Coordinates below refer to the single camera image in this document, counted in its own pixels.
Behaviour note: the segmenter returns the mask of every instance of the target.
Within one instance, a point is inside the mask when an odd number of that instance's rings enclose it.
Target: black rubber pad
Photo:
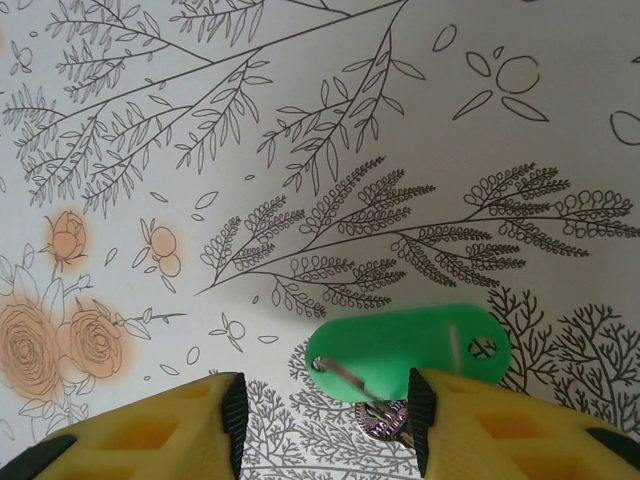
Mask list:
[[[640,444],[605,428],[588,428],[587,433],[636,470],[640,470]]]
[[[76,442],[73,435],[40,442],[0,469],[0,480],[33,480]]]
[[[420,372],[412,368],[409,373],[409,396],[407,410],[409,428],[416,447],[416,458],[420,476],[424,478],[429,461],[429,442],[427,432],[436,419],[436,392]]]
[[[222,399],[222,426],[231,438],[231,469],[236,480],[240,479],[244,440],[249,422],[249,401],[244,374],[238,373]]]

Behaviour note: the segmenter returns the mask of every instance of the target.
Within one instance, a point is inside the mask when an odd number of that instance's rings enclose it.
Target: plastic key fob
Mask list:
[[[491,345],[479,358],[474,345]],[[411,368],[455,373],[485,383],[498,383],[509,367],[511,344],[496,318],[466,304],[342,318],[322,325],[309,339],[307,370],[325,394],[342,402],[371,398],[331,371],[314,366],[328,358],[362,379],[366,389],[387,401],[408,395]]]

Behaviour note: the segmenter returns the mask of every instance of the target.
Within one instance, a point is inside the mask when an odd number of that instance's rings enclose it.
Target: rose drawing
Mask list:
[[[17,393],[42,401],[62,399],[60,355],[53,325],[31,303],[8,305],[0,313],[0,369]]]

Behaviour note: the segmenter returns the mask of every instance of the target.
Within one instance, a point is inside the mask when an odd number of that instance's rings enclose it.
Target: fern illustration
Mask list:
[[[518,257],[522,248],[534,247],[549,254],[576,258],[589,255],[587,250],[557,238],[558,229],[553,229],[554,224],[561,227],[564,237],[576,239],[640,236],[638,227],[619,220],[631,213],[633,206],[629,200],[613,192],[598,190],[560,196],[570,187],[569,182],[557,178],[558,169],[539,168],[535,164],[510,168],[481,179],[463,198],[474,210],[462,218],[411,224],[412,209],[407,203],[430,195],[436,189],[431,185],[401,186],[405,177],[402,169],[364,183],[365,177],[384,163],[385,159],[380,157],[357,167],[323,195],[310,214],[296,210],[289,216],[274,217],[284,206],[284,197],[257,207],[244,222],[252,233],[247,245],[261,238],[270,245],[271,235],[281,231],[269,226],[274,218],[284,221],[282,229],[299,223],[298,231],[309,239],[308,242],[281,254],[274,253],[278,252],[277,248],[269,247],[268,259],[265,255],[247,265],[248,268],[241,265],[242,268],[225,277],[221,275],[228,265],[221,265],[203,291],[242,275],[266,275],[275,282],[272,291],[275,306],[284,305],[300,315],[324,316],[325,305],[354,308],[388,305],[391,297],[377,292],[401,281],[405,275],[404,271],[389,270],[395,267],[391,259],[374,259],[367,262],[368,267],[355,267],[354,262],[330,254],[332,248],[348,243],[385,237],[390,240],[389,248],[398,259],[434,283],[445,287],[463,283],[497,289],[500,280],[496,274],[526,266],[526,260]],[[546,201],[531,202],[538,198]],[[269,235],[263,238],[265,230]],[[329,240],[329,233],[338,235],[338,239]],[[493,242],[495,234],[510,243]],[[233,255],[240,255],[243,248]],[[327,253],[318,255],[320,250]],[[270,268],[285,261],[290,263],[291,275]],[[311,263],[317,271],[308,270]],[[351,275],[336,278],[338,273],[345,273],[342,267],[346,266],[352,268]],[[361,268],[370,268],[370,271],[365,273]]]

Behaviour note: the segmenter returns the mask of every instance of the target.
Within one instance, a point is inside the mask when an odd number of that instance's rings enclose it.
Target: orange flower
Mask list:
[[[72,212],[63,212],[53,226],[49,251],[56,261],[69,262],[82,255],[87,235],[82,219]]]
[[[20,395],[43,401],[64,395],[53,325],[32,304],[9,305],[0,313],[0,368]]]
[[[57,332],[58,344],[81,372],[110,377],[122,365],[120,329],[98,310],[80,310]]]

